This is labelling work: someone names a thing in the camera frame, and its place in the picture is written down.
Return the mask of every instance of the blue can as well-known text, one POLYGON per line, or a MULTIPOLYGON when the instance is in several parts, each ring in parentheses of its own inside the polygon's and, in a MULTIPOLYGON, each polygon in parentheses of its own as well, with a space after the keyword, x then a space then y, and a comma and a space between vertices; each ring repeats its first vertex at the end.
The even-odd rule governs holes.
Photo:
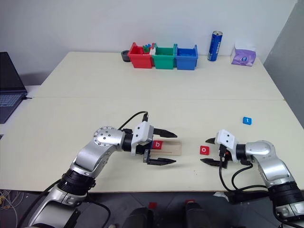
POLYGON ((209 53, 208 53, 208 60, 209 61, 217 60, 218 52, 219 52, 219 46, 220 46, 220 42, 222 40, 222 37, 223 37, 222 32, 213 31, 212 38, 211 38, 210 49, 209 49, 209 53))

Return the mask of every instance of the white table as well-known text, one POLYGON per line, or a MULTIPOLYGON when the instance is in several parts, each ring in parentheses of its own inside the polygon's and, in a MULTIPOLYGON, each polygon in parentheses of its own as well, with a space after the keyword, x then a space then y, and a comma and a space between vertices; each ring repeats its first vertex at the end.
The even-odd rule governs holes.
MULTIPOLYGON (((25 86, 28 94, 27 97, 33 97, 37 89, 39 88, 39 85, 27 85, 25 86)), ((12 123, 15 121, 17 113, 22 113, 25 106, 31 101, 31 99, 23 100, 18 107, 15 109, 15 111, 10 115, 9 119, 4 123, 0 124, 0 134, 5 134, 7 129, 10 128, 12 123)))
MULTIPOLYGON (((259 59, 246 67, 231 65, 229 57, 208 62, 200 56, 196 70, 183 71, 134 69, 120 54, 71 52, 34 96, 0 140, 0 189, 44 190, 98 127, 118 127, 142 110, 152 125, 178 135, 182 155, 160 167, 115 152, 92 191, 224 190, 217 168, 199 160, 207 157, 199 155, 200 146, 223 128, 241 143, 272 142, 304 189, 304 130, 259 59), (242 124, 243 116, 253 124, 242 124)), ((212 146, 209 157, 218 159, 212 146)), ((239 168, 231 163, 224 170, 227 183, 239 168)), ((257 170, 236 180, 238 186, 258 183, 257 170)))
MULTIPOLYGON (((0 140, 0 189, 45 189, 67 171, 98 127, 118 127, 141 110, 149 111, 152 125, 178 135, 182 155, 169 157, 177 160, 174 164, 152 166, 143 163, 141 155, 115 152, 97 177, 93 192, 224 190, 217 168, 200 161, 219 158, 214 146, 210 146, 210 156, 199 154, 200 146, 207 145, 205 140, 215 137, 222 128, 231 131, 240 143, 272 142, 299 188, 304 189, 304 130, 285 101, 142 98, 129 101, 129 98, 110 102, 106 98, 34 98, 0 140), (243 116, 251 117, 253 124, 242 124, 243 116)), ((128 127, 134 128, 140 121, 138 117, 128 127)), ((240 168, 240 164, 228 165, 223 171, 227 183, 240 168)), ((236 178, 238 186, 261 183, 256 167, 236 178)))
POLYGON ((199 56, 190 70, 137 69, 117 53, 70 52, 45 80, 37 97, 283 100, 261 61, 252 67, 219 56, 199 56))

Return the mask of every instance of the storage bin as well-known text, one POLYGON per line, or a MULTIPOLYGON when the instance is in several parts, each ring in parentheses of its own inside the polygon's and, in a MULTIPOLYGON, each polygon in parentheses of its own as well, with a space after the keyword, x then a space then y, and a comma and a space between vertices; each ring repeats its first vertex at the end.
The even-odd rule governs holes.
POLYGON ((176 67, 178 70, 194 70, 198 60, 198 48, 194 45, 194 48, 178 48, 177 44, 174 44, 176 67))
POLYGON ((144 53, 143 47, 137 46, 135 42, 132 43, 128 57, 130 58, 134 68, 152 68, 153 66, 150 53, 144 53))
POLYGON ((174 67, 174 48, 158 47, 154 44, 155 53, 152 55, 156 69, 173 69, 174 67))

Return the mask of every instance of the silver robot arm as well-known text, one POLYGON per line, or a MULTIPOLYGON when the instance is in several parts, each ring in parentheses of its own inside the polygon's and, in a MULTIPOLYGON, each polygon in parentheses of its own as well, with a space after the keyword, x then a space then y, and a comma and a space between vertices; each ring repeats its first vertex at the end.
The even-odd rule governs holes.
POLYGON ((37 208, 30 219, 29 227, 74 227, 80 215, 77 206, 95 186, 95 178, 114 151, 144 154, 143 162, 151 165, 174 163, 175 160, 171 159, 150 159, 153 134, 167 138, 177 137, 166 130, 154 128, 146 120, 136 126, 134 133, 131 129, 117 130, 110 126, 96 130, 93 139, 80 150, 69 170, 37 208))
POLYGON ((66 223, 75 222, 80 215, 77 210, 86 198, 87 191, 95 186, 95 178, 104 168, 114 151, 122 151, 125 132, 113 127, 99 128, 90 141, 70 165, 59 184, 52 188, 40 204, 29 226, 47 224, 63 228, 66 223))
MULTIPOLYGON (((235 136, 227 130, 220 130, 215 138, 206 140, 219 146, 220 156, 229 160, 249 160, 258 164, 259 173, 268 188, 269 197, 275 206, 279 219, 292 221, 304 226, 304 197, 285 163, 276 155, 275 147, 268 141, 239 144, 235 136)), ((217 161, 203 159, 203 162, 218 166, 217 161)))

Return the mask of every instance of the black cable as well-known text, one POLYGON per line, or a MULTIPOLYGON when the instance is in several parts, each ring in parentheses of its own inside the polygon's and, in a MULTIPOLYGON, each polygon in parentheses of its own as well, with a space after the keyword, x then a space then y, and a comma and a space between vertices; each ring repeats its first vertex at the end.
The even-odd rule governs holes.
POLYGON ((27 100, 27 99, 33 99, 32 97, 27 97, 27 96, 24 96, 23 98, 22 98, 22 100, 27 100))
POLYGON ((24 220, 26 217, 29 215, 30 211, 33 209, 33 207, 38 203, 38 201, 46 194, 52 187, 54 187, 56 184, 60 182, 60 179, 57 180, 56 182, 52 183, 47 189, 45 189, 42 193, 38 195, 38 197, 32 202, 32 204, 29 206, 29 208, 25 211, 23 214, 22 218, 20 219, 17 228, 21 228, 21 225, 23 224, 24 220))
POLYGON ((299 225, 297 225, 297 224, 295 224, 295 223, 288 222, 288 221, 285 221, 284 219, 280 218, 280 217, 277 215, 277 213, 276 213, 276 206, 275 206, 274 203, 272 204, 272 212, 273 212, 275 218, 276 218, 279 222, 281 222, 281 223, 283 223, 283 224, 285 224, 285 225, 291 226, 291 227, 295 227, 295 228, 304 228, 304 227, 299 226, 299 225))
POLYGON ((242 169, 236 171, 236 172, 233 174, 233 176, 232 176, 232 178, 231 178, 231 183, 232 183, 233 187, 234 187, 236 190, 237 190, 238 188, 237 188, 236 185, 234 184, 234 179, 235 179, 235 177, 236 177, 240 172, 245 171, 245 170, 249 170, 249 169, 251 169, 252 167, 253 167, 253 164, 250 163, 250 165, 249 165, 248 167, 242 168, 242 169))
POLYGON ((98 205, 98 206, 100 206, 100 207, 106 209, 106 211, 108 212, 108 217, 106 218, 106 221, 104 222, 104 224, 103 224, 102 227, 101 227, 101 228, 104 228, 104 227, 106 226, 106 224, 108 223, 110 217, 111 217, 111 211, 110 211, 110 209, 109 209, 106 205, 94 201, 94 200, 91 198, 91 196, 90 196, 89 194, 87 195, 87 198, 88 198, 88 202, 89 202, 89 203, 96 204, 96 205, 98 205))
MULTIPOLYGON (((234 184, 234 179, 235 179, 235 177, 236 177, 239 173, 241 173, 241 172, 243 172, 243 171, 245 171, 245 170, 249 170, 249 169, 251 169, 252 167, 253 167, 253 164, 250 162, 250 165, 249 165, 248 167, 242 168, 242 169, 236 171, 236 172, 233 174, 233 176, 232 176, 232 178, 231 178, 231 183, 232 183, 233 187, 234 187, 236 190, 238 190, 239 188, 237 188, 237 187, 235 186, 235 184, 234 184)), ((265 185, 254 185, 254 186, 255 186, 255 188, 260 187, 260 188, 265 188, 265 189, 267 189, 267 187, 266 187, 265 185)))
POLYGON ((131 116, 123 125, 120 126, 120 128, 118 128, 119 130, 121 130, 127 123, 129 123, 135 116, 139 115, 139 114, 142 114, 142 113, 145 113, 145 115, 143 116, 143 121, 147 121, 147 117, 148 117, 148 112, 147 111, 141 111, 141 112, 138 112, 136 114, 134 114, 133 116, 131 116))
POLYGON ((261 188, 261 187, 264 187, 264 185, 250 185, 250 186, 247 186, 247 187, 243 187, 243 188, 240 188, 240 189, 236 189, 236 190, 231 190, 229 189, 224 180, 223 180, 223 176, 222 176, 222 168, 223 168, 223 156, 220 156, 219 157, 219 169, 218 169, 218 173, 219 173, 219 178, 220 178, 220 181, 222 182, 222 185, 224 186, 224 188, 229 191, 229 192, 242 192, 242 193, 258 193, 258 192, 262 192, 262 193, 266 193, 267 191, 262 191, 262 190, 256 190, 256 191, 243 191, 243 190, 246 190, 246 189, 251 189, 251 188, 261 188))

